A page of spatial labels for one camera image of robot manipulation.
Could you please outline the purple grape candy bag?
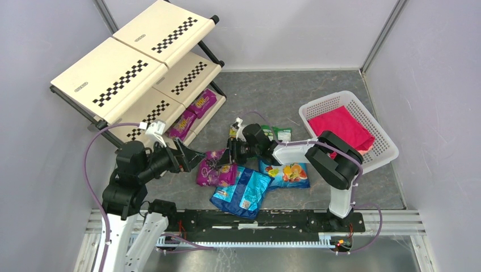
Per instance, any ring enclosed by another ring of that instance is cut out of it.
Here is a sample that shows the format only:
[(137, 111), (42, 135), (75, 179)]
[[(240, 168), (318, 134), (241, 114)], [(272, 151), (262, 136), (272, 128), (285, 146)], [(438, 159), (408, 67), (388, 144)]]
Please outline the purple grape candy bag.
[(235, 184), (237, 177), (236, 164), (216, 166), (225, 149), (208, 151), (200, 165), (196, 177), (196, 184), (199, 186), (227, 187)]
[(168, 129), (167, 134), (171, 139), (179, 138), (185, 140), (193, 123), (197, 120), (197, 115), (190, 110), (185, 110), (179, 118)]

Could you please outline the light blue Slendy bag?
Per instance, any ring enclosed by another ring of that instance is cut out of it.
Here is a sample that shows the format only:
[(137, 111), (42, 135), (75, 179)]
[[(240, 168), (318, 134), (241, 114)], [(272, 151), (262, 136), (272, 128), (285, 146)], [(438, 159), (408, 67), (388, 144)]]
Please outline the light blue Slendy bag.
[(239, 166), (235, 184), (217, 187), (210, 202), (223, 212), (254, 220), (272, 181), (266, 174)]

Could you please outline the dark blue fruit candy bag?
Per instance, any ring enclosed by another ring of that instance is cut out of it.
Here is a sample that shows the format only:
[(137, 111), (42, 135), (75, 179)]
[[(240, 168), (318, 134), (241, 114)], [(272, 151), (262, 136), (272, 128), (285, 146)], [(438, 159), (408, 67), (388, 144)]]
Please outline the dark blue fruit candy bag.
[(310, 188), (306, 163), (290, 163), (275, 166), (265, 164), (259, 160), (259, 172), (273, 178), (273, 181), (268, 187), (268, 191), (276, 189)]

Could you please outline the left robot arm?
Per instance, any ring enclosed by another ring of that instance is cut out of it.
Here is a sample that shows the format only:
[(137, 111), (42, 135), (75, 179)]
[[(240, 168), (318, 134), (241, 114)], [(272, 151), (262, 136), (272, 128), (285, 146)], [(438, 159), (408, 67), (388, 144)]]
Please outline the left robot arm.
[(190, 172), (206, 157), (176, 139), (175, 148), (155, 142), (152, 148), (140, 141), (122, 144), (116, 168), (102, 193), (102, 238), (94, 271), (141, 271), (156, 239), (176, 214), (173, 202), (156, 199), (149, 210), (139, 237), (128, 248), (128, 240), (147, 196), (146, 184), (165, 172)]

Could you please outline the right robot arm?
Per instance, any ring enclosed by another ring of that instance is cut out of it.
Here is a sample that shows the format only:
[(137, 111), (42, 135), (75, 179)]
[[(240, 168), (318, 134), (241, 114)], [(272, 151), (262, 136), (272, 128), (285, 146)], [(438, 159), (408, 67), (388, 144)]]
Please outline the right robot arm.
[(340, 219), (352, 211), (352, 184), (363, 172), (362, 155), (331, 131), (304, 141), (270, 139), (259, 124), (231, 126), (234, 137), (227, 141), (226, 150), (216, 167), (244, 164), (257, 158), (265, 164), (280, 166), (309, 163), (331, 187), (328, 212)]

